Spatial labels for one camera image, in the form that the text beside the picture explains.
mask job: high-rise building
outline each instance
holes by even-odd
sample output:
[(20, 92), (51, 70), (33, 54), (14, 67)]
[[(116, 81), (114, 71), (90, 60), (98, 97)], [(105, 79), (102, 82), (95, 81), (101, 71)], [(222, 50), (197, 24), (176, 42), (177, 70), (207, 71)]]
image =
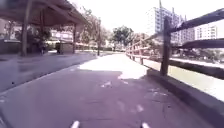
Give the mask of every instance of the high-rise building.
[(224, 20), (201, 25), (195, 28), (195, 39), (224, 38)]
[[(153, 7), (147, 12), (147, 34), (152, 35), (162, 31), (164, 25), (164, 18), (166, 16), (170, 17), (172, 27), (177, 26), (187, 20), (186, 16), (185, 18), (182, 18), (182, 16), (177, 15), (174, 12), (174, 8), (172, 9), (172, 11), (169, 11), (168, 9), (164, 8), (162, 6), (161, 1), (159, 1), (159, 7)], [(175, 43), (183, 43), (192, 40), (194, 40), (194, 29), (186, 29), (183, 31), (172, 33), (171, 37), (171, 41)]]

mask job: road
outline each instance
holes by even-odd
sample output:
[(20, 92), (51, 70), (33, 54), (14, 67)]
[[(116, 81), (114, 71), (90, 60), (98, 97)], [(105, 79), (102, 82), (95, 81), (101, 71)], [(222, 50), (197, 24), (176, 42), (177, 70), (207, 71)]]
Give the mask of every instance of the road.
[(211, 128), (155, 81), (115, 54), (48, 74), (4, 92), (1, 120), (12, 128)]

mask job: covered shelter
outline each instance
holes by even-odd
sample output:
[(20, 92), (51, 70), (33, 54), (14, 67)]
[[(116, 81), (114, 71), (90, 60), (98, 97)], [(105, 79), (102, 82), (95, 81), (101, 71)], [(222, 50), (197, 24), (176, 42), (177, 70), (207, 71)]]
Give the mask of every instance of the covered shelter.
[(87, 20), (67, 0), (3, 0), (0, 17), (22, 24), (22, 55), (26, 55), (27, 26), (54, 27), (56, 25), (88, 24)]

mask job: metal railing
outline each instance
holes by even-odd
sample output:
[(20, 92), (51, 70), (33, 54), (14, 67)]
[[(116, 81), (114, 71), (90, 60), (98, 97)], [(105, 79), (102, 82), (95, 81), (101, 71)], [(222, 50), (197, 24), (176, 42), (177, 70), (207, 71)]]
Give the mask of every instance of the metal railing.
[[(214, 11), (212, 13), (203, 15), (201, 17), (183, 22), (181, 25), (176, 27), (171, 27), (171, 19), (169, 17), (165, 17), (164, 19), (164, 30), (161, 32), (158, 32), (154, 35), (151, 35), (150, 37), (146, 39), (140, 39), (137, 43), (132, 43), (131, 46), (128, 46), (126, 49), (126, 55), (129, 56), (131, 59), (140, 58), (140, 63), (143, 64), (143, 59), (152, 59), (153, 57), (150, 55), (144, 55), (144, 50), (149, 50), (150, 46), (147, 46), (147, 41), (151, 41), (159, 36), (162, 36), (163, 38), (163, 46), (162, 49), (162, 58), (154, 57), (154, 59), (157, 59), (161, 62), (160, 67), (160, 74), (163, 76), (166, 76), (168, 73), (168, 66), (169, 65), (175, 65), (176, 62), (172, 61), (170, 59), (170, 54), (172, 50), (177, 49), (192, 49), (192, 48), (224, 48), (224, 39), (209, 39), (209, 40), (195, 40), (190, 42), (185, 42), (181, 46), (174, 46), (171, 43), (171, 34), (174, 32), (178, 32), (181, 30), (197, 27), (203, 24), (215, 22), (224, 19), (224, 9), (219, 9), (217, 11)], [(223, 71), (223, 69), (219, 67), (209, 67), (209, 71), (201, 71), (197, 68), (188, 68), (188, 70), (200, 72), (206, 75), (214, 76), (217, 78), (224, 79), (224, 75), (220, 75), (220, 71)]]

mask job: water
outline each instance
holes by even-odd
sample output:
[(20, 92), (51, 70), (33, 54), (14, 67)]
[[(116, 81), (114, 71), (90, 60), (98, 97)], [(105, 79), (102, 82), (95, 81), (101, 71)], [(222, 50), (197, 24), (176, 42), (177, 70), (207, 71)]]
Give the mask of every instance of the water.
[[(161, 64), (144, 60), (144, 65), (159, 71)], [(169, 66), (168, 75), (224, 102), (224, 80), (175, 66)]]

